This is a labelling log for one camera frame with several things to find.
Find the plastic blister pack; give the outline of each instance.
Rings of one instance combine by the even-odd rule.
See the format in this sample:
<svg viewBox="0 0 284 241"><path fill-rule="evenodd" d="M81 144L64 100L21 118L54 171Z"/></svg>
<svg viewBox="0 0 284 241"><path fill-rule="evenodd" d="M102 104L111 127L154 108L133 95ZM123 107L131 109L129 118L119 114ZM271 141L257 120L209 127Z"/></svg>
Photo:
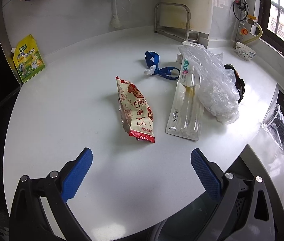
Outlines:
<svg viewBox="0 0 284 241"><path fill-rule="evenodd" d="M166 133L198 140L204 107L198 99L200 76L183 57Z"/></svg>

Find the plastic bag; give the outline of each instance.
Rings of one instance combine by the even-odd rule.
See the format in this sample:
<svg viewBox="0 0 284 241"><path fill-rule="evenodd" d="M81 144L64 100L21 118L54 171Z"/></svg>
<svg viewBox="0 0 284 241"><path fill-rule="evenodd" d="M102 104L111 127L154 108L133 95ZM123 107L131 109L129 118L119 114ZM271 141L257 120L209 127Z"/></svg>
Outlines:
<svg viewBox="0 0 284 241"><path fill-rule="evenodd" d="M179 51L200 76L200 102L223 124L235 122L239 118L240 96L233 70L225 69L221 60L207 49L181 46Z"/></svg>

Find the blue gripper pad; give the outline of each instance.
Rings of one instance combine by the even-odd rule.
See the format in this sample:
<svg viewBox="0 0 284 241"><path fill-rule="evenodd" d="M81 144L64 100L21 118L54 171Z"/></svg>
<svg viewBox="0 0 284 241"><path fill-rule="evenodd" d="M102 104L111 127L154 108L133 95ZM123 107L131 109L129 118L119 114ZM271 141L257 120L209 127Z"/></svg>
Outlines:
<svg viewBox="0 0 284 241"><path fill-rule="evenodd" d="M76 191L80 187L86 173L90 169L93 162L93 153L87 148L85 153L73 166L72 170L67 174L66 178L62 183L61 197L66 203L68 199L75 196Z"/></svg>
<svg viewBox="0 0 284 241"><path fill-rule="evenodd" d="M219 201L222 196L221 182L198 148L191 153L191 164L209 197L215 201Z"/></svg>

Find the white plastic clip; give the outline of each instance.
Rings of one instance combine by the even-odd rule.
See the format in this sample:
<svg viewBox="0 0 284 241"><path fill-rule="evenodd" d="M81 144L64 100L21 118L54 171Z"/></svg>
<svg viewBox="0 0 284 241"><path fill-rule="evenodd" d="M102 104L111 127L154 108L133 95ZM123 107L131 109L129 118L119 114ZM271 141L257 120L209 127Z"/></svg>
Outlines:
<svg viewBox="0 0 284 241"><path fill-rule="evenodd" d="M156 65L152 65L149 69L145 69L144 70L144 74L146 74L146 75L154 74L155 68L156 68Z"/></svg>
<svg viewBox="0 0 284 241"><path fill-rule="evenodd" d="M178 63L182 63L182 60L183 60L183 55L178 53L178 55L177 55L177 62Z"/></svg>

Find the ceramic bowl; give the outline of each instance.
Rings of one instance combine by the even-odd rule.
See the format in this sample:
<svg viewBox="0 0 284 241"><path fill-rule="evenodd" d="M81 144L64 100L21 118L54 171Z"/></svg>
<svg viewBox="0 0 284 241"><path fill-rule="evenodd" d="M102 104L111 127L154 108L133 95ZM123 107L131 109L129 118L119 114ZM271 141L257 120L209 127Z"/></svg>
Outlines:
<svg viewBox="0 0 284 241"><path fill-rule="evenodd" d="M246 61L252 60L253 57L257 54L254 50L244 45L243 43L236 42L235 48L236 48L236 51L238 52L238 55L242 59L245 59Z"/></svg>

